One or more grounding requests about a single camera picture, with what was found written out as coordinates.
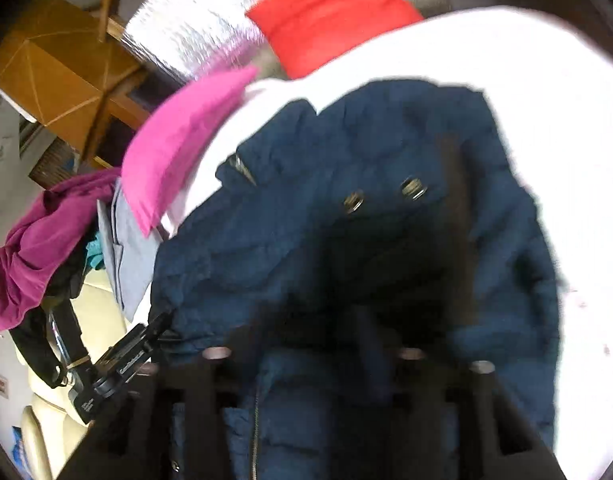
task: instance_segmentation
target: navy puffer jacket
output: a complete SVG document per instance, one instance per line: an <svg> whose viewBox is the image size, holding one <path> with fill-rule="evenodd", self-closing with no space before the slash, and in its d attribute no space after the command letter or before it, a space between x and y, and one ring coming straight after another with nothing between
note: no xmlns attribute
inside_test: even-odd
<svg viewBox="0 0 613 480"><path fill-rule="evenodd" d="M472 324L445 312L447 137L470 211ZM285 320L250 394L224 412L238 479L381 477L387 417L362 393L362 366L346 345L354 304L404 345L493 362L552 445L555 272L481 94L387 80L320 114L292 102L218 177L222 188L157 254L150 315L174 311L174 361L224 344L261 305Z"/></svg>

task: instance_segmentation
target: magenta cloth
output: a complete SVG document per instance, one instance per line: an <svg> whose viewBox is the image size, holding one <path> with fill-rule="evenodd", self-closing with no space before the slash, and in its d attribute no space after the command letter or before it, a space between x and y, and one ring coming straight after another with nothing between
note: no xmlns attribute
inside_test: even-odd
<svg viewBox="0 0 613 480"><path fill-rule="evenodd" d="M109 202L120 170L76 176L44 191L0 247L0 332L18 326L42 301L56 269Z"/></svg>
<svg viewBox="0 0 613 480"><path fill-rule="evenodd" d="M144 236L160 223L213 134L257 73L248 66L203 76L154 111L129 144L122 189Z"/></svg>

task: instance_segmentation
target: red fabric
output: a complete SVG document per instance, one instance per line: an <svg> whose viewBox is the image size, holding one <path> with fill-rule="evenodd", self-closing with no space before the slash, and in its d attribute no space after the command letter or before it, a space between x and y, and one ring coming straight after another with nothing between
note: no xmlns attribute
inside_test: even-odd
<svg viewBox="0 0 613 480"><path fill-rule="evenodd" d="M246 15L290 78L304 77L371 38L423 19L406 0L262 0Z"/></svg>

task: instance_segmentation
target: wall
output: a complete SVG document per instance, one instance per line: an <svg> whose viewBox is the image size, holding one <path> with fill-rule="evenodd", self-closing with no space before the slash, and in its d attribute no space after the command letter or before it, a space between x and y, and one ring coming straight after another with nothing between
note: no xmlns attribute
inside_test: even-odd
<svg viewBox="0 0 613 480"><path fill-rule="evenodd" d="M28 178L33 160L23 157L18 150L19 115L6 102L0 102L0 146L7 146L0 160L0 244L14 224L24 214L42 190ZM8 333L0 337L0 375L9 381L9 398L0 396L0 442L7 452L13 448L11 426L19 426L24 406L29 404L31 391L27 370L16 358L13 341Z"/></svg>

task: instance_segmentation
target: gray fabric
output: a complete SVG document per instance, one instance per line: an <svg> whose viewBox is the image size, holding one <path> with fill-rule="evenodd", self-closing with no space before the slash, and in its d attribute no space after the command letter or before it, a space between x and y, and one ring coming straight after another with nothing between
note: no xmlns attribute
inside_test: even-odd
<svg viewBox="0 0 613 480"><path fill-rule="evenodd" d="M126 319L133 321L146 287L153 279L155 254L162 238L156 230L144 238L126 202L120 179L110 206L98 200L98 222L113 296Z"/></svg>

